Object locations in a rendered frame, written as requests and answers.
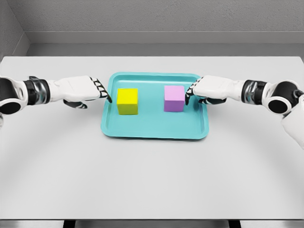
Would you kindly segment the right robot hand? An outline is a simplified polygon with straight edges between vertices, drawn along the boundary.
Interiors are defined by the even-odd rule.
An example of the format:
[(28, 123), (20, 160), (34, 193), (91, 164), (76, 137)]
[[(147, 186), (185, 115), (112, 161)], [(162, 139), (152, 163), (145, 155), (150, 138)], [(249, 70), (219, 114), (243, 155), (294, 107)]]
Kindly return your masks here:
[(239, 100), (234, 81), (219, 76), (204, 76), (197, 79), (185, 94), (185, 104), (188, 105), (190, 97), (196, 95), (204, 98), (224, 100), (232, 98)]

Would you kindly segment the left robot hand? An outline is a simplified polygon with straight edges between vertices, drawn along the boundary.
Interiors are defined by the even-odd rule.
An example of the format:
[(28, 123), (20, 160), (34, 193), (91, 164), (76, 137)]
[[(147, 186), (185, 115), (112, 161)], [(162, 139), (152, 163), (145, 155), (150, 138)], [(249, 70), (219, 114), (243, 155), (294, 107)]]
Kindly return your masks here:
[(112, 103), (112, 98), (97, 79), (89, 76), (76, 76), (63, 78), (56, 82), (59, 89), (60, 99), (69, 107), (76, 109), (87, 109), (83, 101), (92, 101), (99, 98), (105, 98)]

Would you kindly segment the pink cube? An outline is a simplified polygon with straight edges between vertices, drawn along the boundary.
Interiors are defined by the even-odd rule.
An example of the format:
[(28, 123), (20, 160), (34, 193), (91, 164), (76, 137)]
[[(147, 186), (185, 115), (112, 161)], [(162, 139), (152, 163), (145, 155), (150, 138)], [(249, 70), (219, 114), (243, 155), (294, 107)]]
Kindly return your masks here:
[(164, 111), (182, 112), (185, 104), (184, 86), (165, 85), (164, 86)]

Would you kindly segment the yellow cube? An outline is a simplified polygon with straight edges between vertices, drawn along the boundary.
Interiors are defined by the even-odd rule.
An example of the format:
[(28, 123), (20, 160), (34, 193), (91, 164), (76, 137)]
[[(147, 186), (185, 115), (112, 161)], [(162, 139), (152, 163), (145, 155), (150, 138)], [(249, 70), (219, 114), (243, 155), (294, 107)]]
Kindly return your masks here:
[(119, 115), (138, 114), (138, 89), (119, 88), (116, 100)]

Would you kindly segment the teal plastic tray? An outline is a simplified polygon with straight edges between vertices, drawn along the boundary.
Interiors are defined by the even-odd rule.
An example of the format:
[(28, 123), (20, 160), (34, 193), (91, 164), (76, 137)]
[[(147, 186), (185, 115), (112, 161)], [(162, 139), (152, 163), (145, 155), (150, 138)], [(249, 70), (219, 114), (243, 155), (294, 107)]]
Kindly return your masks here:
[[(200, 140), (209, 133), (207, 107), (193, 96), (182, 112), (164, 111), (165, 86), (189, 86), (196, 74), (118, 72), (108, 83), (112, 103), (105, 102), (102, 132), (111, 137)], [(138, 114), (120, 115), (117, 109), (119, 88), (138, 89)]]

